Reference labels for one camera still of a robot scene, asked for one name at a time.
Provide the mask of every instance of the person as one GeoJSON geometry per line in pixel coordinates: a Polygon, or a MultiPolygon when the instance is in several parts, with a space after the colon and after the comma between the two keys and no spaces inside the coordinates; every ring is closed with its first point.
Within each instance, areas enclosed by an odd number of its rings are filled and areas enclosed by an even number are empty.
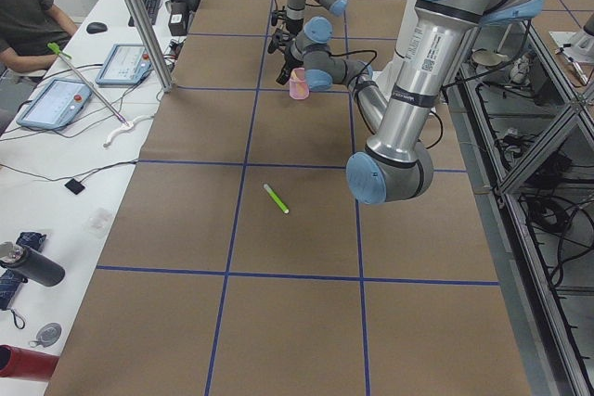
{"type": "Polygon", "coordinates": [[[0,0],[0,62],[16,72],[48,69],[77,30],[54,0],[0,0]]]}

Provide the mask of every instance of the power adapter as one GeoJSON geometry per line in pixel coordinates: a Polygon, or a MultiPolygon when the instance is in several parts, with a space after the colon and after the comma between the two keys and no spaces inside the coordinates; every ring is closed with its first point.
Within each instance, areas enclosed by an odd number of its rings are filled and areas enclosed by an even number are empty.
{"type": "Polygon", "coordinates": [[[64,185],[68,190],[70,190],[74,195],[78,195],[84,191],[83,183],[80,181],[76,181],[72,178],[68,183],[64,185]]]}

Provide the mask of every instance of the black water bottle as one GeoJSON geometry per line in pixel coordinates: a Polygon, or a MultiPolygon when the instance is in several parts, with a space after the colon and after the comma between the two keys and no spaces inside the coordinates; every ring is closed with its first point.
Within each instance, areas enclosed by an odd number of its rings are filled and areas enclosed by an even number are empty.
{"type": "Polygon", "coordinates": [[[64,268],[36,250],[15,245],[9,241],[0,245],[0,266],[24,275],[45,287],[57,285],[66,274],[64,268]]]}

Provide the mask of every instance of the pink cup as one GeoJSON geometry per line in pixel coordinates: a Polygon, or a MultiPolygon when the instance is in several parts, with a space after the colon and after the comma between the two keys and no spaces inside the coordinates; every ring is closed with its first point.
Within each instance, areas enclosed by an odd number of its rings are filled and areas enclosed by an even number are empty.
{"type": "Polygon", "coordinates": [[[289,96],[293,99],[302,100],[309,96],[309,86],[305,80],[305,69],[293,69],[289,78],[289,96]]]}

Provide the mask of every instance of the red cup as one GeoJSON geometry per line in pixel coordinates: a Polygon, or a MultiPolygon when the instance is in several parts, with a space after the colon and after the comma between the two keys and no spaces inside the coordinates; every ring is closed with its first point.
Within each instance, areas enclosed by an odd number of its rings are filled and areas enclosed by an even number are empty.
{"type": "Polygon", "coordinates": [[[0,377],[48,382],[58,359],[44,352],[0,345],[0,377]]]}

